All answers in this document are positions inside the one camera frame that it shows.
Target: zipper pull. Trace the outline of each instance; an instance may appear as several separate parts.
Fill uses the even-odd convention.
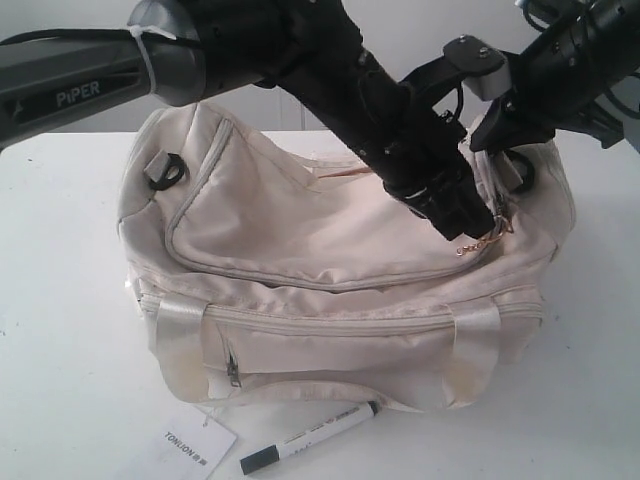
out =
[[[232,387],[242,387],[242,383],[240,382],[240,368],[238,367],[238,362],[231,354],[229,354],[229,362],[227,363],[227,376],[229,377]]]

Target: paper tag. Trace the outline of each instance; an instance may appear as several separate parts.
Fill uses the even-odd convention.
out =
[[[114,478],[205,480],[235,441],[236,436],[219,423],[185,406]]]

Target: piper logo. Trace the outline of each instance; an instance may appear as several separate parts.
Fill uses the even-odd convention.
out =
[[[73,87],[56,94],[58,108],[69,107],[84,100],[90,100],[100,95],[100,82],[93,81]]]
[[[198,455],[196,452],[194,452],[191,449],[191,447],[189,447],[189,445],[186,445],[182,440],[180,440],[178,437],[176,437],[173,433],[167,432],[167,434],[164,436],[164,438],[166,438],[167,441],[169,443],[171,443],[172,445],[175,445],[176,448],[178,450],[180,450],[182,453],[184,453],[188,457],[192,458],[193,461],[197,462],[199,465],[206,466],[207,463],[209,463],[204,458],[202,458],[200,455]]]

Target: white bag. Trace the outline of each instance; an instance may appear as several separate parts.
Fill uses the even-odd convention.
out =
[[[119,232],[174,395],[411,411],[433,406],[442,385],[445,406],[473,403],[540,328],[537,284],[575,206],[553,144],[518,149],[537,170],[523,196],[506,192],[486,154],[461,149],[513,226],[464,256],[476,241],[447,242],[377,176],[341,176],[364,166],[355,156],[286,153],[211,102],[156,112],[125,173]],[[187,174],[154,191],[163,152]]]

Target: table surface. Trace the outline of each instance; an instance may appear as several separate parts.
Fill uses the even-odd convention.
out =
[[[303,155],[328,132],[270,136]],[[50,134],[0,156],[0,477],[111,479],[172,416],[125,293],[116,204],[131,134]],[[558,144],[578,225],[543,282],[549,320],[464,410],[383,412],[257,479],[621,479],[640,470],[640,157]],[[220,422],[238,460],[344,404],[255,406]]]

